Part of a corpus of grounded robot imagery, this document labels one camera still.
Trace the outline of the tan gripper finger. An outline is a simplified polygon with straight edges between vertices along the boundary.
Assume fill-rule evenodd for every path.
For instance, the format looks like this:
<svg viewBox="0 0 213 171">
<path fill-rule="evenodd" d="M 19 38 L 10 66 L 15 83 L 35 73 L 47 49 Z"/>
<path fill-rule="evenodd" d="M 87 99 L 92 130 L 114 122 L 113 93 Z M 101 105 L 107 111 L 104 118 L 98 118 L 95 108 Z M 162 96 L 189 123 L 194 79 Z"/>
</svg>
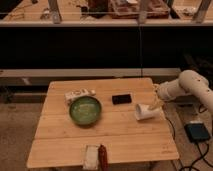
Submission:
<svg viewBox="0 0 213 171">
<path fill-rule="evenodd" d="M 158 101 L 155 101 L 153 104 L 151 104 L 149 107 L 148 107 L 148 110 L 155 110 L 157 108 L 160 108 L 164 105 L 164 102 L 162 100 L 158 100 Z"/>
</svg>

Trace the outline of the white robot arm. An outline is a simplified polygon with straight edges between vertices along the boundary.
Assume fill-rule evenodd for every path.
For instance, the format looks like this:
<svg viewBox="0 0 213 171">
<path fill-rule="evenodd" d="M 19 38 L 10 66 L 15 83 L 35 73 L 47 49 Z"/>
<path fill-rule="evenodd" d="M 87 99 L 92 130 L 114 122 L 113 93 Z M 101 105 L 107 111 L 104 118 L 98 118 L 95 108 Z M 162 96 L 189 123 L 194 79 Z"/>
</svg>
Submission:
<svg viewBox="0 0 213 171">
<path fill-rule="evenodd" d="M 177 79 L 158 84 L 156 94 L 158 98 L 148 107 L 149 110 L 177 97 L 193 95 L 213 114 L 213 90 L 209 88 L 209 81 L 193 70 L 184 70 Z"/>
</svg>

